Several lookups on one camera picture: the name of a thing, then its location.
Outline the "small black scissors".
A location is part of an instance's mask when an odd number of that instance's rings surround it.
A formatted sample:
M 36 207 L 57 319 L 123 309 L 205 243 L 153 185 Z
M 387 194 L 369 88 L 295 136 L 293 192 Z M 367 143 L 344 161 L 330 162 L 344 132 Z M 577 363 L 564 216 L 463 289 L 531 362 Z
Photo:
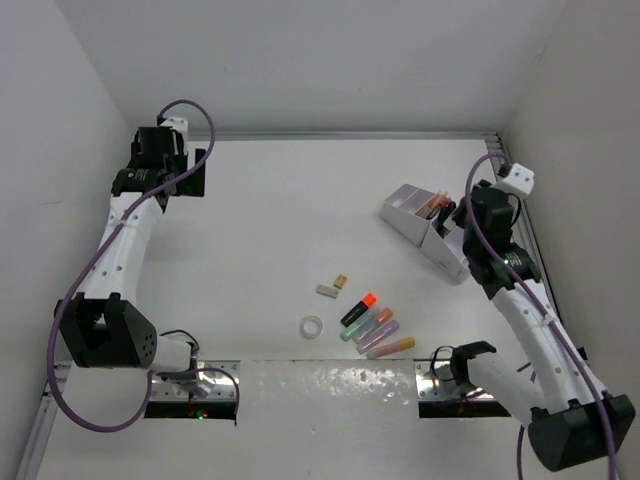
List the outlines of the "small black scissors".
M 435 230 L 441 238 L 445 238 L 456 227 L 455 222 L 452 220 L 456 207 L 457 205 L 454 201 L 449 201 L 439 210 L 435 222 Z

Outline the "pink pen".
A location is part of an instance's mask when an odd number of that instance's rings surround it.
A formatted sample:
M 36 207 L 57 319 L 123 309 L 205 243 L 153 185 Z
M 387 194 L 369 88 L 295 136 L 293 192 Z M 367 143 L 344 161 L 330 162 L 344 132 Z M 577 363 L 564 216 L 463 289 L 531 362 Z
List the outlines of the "pink pen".
M 440 197 L 434 197 L 430 200 L 425 213 L 425 218 L 427 220 L 432 219 L 436 215 L 437 211 L 440 208 L 441 202 L 442 200 L 440 199 Z

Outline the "purple highlighter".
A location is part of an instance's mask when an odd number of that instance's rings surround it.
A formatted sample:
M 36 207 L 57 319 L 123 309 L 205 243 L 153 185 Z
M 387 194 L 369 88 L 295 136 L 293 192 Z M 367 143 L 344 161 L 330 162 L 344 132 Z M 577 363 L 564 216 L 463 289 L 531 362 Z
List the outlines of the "purple highlighter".
M 390 320 L 379 326 L 376 330 L 365 335 L 357 343 L 357 351 L 360 354 L 366 353 L 369 349 L 378 345 L 382 340 L 386 339 L 399 329 L 397 320 Z

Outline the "black orange highlighter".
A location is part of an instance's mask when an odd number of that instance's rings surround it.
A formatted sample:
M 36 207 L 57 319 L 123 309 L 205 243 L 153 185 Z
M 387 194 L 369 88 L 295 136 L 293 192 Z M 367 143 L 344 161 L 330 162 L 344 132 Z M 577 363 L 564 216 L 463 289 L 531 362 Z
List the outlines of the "black orange highlighter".
M 344 327 L 350 326 L 374 306 L 376 301 L 377 297 L 373 293 L 368 293 L 342 317 L 340 323 Z

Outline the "yellow pink highlighter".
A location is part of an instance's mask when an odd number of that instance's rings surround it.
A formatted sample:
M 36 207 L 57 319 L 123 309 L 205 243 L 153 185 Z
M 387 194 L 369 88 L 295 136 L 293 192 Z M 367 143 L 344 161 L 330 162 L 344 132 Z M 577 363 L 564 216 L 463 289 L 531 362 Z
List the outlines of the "yellow pink highlighter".
M 366 353 L 367 359 L 378 359 L 405 350 L 412 349 L 416 344 L 414 337 L 406 337 L 393 343 L 373 348 Z

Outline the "orange pastel highlighter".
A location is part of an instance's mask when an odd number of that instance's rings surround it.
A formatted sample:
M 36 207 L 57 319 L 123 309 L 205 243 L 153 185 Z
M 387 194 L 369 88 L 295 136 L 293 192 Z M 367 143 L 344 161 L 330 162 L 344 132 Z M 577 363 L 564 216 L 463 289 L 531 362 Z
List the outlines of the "orange pastel highlighter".
M 373 317 L 367 320 L 364 325 L 356 332 L 353 337 L 353 341 L 355 343 L 360 343 L 364 337 L 366 337 L 371 332 L 375 331 L 382 324 L 389 321 L 393 317 L 393 311 L 386 307 L 382 310 L 379 310 L 377 313 L 373 315 Z

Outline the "green highlighter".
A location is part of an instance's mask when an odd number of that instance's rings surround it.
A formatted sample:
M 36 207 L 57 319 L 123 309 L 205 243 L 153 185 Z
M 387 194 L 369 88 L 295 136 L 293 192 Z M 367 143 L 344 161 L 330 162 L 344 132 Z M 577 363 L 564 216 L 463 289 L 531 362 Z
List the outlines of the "green highlighter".
M 352 324 L 346 327 L 340 334 L 342 341 L 347 342 L 352 340 L 358 332 L 367 324 L 371 319 L 375 319 L 379 312 L 378 307 L 372 307 L 358 317 Z

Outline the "tan eraser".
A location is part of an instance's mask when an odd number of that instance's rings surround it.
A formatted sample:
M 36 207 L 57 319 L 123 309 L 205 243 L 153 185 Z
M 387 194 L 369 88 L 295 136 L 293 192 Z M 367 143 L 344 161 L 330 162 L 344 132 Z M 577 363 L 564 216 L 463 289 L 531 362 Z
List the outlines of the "tan eraser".
M 335 281 L 334 281 L 334 283 L 333 283 L 333 286 L 334 286 L 336 289 L 341 290 L 341 289 L 343 289 L 343 288 L 344 288 L 344 286 L 346 285 L 346 283 L 347 283 L 347 277 L 346 277 L 345 275 L 340 274 L 340 275 L 338 275 L 338 276 L 337 276 L 337 278 L 335 279 Z

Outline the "grey eraser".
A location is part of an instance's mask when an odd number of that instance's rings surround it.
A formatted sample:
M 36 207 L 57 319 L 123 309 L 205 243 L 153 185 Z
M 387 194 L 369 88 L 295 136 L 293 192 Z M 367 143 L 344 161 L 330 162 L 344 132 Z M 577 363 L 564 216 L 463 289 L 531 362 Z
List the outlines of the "grey eraser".
M 339 296 L 340 290 L 333 286 L 327 286 L 319 284 L 316 287 L 316 293 L 322 296 L 326 296 L 332 299 L 337 299 Z

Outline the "clear tape roll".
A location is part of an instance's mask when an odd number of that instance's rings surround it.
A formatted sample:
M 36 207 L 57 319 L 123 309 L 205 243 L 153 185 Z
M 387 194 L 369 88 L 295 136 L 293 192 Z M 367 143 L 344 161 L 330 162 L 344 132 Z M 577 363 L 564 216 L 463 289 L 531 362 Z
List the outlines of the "clear tape roll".
M 306 316 L 301 320 L 299 331 L 301 336 L 307 340 L 316 339 L 322 334 L 323 322 L 317 316 Z

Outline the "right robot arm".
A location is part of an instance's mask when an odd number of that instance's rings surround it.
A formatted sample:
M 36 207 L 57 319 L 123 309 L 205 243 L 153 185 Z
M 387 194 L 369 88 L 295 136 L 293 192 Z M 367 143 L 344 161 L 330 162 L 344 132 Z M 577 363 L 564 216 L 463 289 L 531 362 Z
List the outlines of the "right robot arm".
M 616 455 L 635 419 L 626 395 L 596 378 L 546 296 L 541 273 L 512 239 L 511 194 L 487 181 L 472 186 L 455 215 L 474 280 L 506 319 L 536 380 L 521 377 L 496 347 L 476 341 L 453 348 L 451 378 L 490 393 L 525 428 L 542 465 L 557 472 L 600 458 L 616 474 Z

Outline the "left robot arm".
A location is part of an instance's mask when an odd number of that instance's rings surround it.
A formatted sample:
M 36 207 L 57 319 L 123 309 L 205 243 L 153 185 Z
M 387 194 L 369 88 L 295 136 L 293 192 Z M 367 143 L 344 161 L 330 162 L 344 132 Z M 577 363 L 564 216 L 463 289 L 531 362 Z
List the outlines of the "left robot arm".
M 136 292 L 153 230 L 173 196 L 201 197 L 204 175 L 163 193 L 145 193 L 184 173 L 188 166 L 188 123 L 179 117 L 141 127 L 131 158 L 116 175 L 101 239 L 106 251 L 80 283 L 62 317 L 60 332 L 81 368 L 139 368 L 183 372 L 193 364 L 195 344 L 157 332 L 138 309 Z

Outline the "white pink compartment organizer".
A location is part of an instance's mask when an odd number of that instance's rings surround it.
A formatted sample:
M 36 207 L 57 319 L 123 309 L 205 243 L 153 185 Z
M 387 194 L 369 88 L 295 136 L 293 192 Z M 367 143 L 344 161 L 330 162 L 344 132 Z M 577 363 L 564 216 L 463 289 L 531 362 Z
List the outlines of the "white pink compartment organizer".
M 437 232 L 436 219 L 428 220 L 421 214 L 434 196 L 428 190 L 403 184 L 384 200 L 380 216 L 454 283 L 462 284 L 470 275 L 462 251 L 464 231 L 453 226 L 450 233 L 442 236 Z

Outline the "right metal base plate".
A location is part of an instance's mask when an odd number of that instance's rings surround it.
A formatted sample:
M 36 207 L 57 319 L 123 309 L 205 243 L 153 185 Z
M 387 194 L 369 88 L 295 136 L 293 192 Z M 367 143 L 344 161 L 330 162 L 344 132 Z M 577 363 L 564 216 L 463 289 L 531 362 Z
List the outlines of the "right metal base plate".
M 495 400 L 490 393 L 479 387 L 458 386 L 450 378 L 448 360 L 416 360 L 414 373 L 417 398 L 420 402 L 460 403 Z

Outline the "metal base plate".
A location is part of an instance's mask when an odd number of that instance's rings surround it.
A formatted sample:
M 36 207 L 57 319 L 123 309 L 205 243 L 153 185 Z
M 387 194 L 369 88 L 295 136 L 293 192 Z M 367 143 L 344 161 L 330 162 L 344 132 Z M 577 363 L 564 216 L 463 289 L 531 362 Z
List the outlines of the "metal base plate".
M 155 375 L 151 400 L 155 402 L 235 401 L 240 384 L 240 362 L 235 360 L 197 360 L 191 367 L 195 373 Z
M 420 402 L 460 403 L 495 400 L 490 393 L 479 387 L 458 386 L 450 378 L 448 360 L 416 360 L 414 373 L 417 398 Z

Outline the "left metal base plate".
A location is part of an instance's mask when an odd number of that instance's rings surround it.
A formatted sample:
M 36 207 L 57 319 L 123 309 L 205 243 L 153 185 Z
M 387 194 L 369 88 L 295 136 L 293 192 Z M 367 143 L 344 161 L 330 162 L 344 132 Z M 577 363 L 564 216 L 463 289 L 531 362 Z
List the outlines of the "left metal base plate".
M 195 373 L 155 375 L 151 400 L 155 402 L 235 401 L 240 384 L 240 362 L 235 360 L 197 360 L 191 367 Z

